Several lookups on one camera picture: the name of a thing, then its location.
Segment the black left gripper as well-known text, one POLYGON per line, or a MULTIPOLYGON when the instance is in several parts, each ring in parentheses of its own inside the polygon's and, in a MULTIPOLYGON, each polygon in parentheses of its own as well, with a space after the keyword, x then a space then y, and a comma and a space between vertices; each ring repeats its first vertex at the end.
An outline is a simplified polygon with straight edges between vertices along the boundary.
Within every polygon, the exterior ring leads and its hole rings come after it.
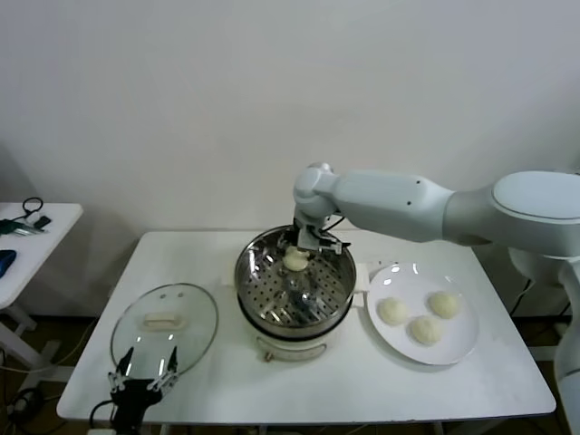
POLYGON ((128 380, 133 347, 119 360, 113 372, 108 373, 112 402, 117 407, 112 418, 114 430, 139 430, 147 409, 169 392, 178 380, 177 347, 167 361, 159 366, 159 375, 154 380, 128 380))

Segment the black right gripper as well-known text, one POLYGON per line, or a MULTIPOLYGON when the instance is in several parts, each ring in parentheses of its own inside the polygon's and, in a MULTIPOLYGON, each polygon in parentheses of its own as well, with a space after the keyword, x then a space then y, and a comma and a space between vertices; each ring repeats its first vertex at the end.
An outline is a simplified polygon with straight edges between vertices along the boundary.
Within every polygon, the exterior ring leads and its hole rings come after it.
POLYGON ((277 239, 276 246, 278 249, 288 249, 295 245, 301 249, 301 253, 308 261, 318 255, 318 238, 313 233, 313 227, 305 224, 298 218, 293 221, 295 230, 285 230, 277 239))

